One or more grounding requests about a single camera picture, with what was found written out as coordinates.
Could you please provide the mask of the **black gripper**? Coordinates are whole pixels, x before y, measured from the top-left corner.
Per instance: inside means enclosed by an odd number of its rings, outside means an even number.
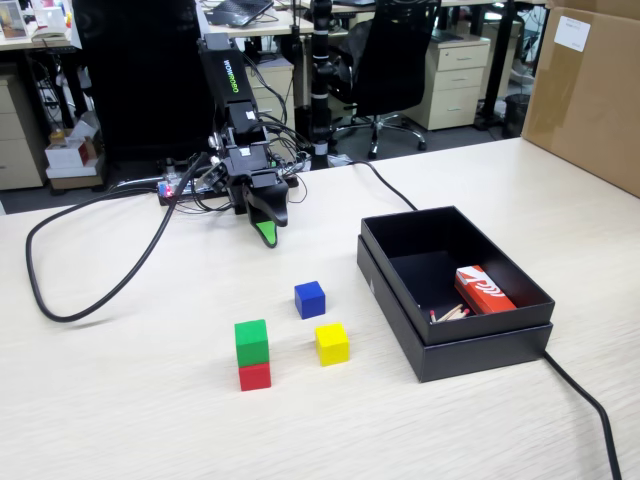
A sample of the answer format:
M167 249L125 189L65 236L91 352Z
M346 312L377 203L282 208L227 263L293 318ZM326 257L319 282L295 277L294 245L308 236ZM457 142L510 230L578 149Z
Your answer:
M250 225L268 248L278 243L277 226L288 225L288 184L268 160L265 144L234 147L225 159L227 191L237 214L246 213Z

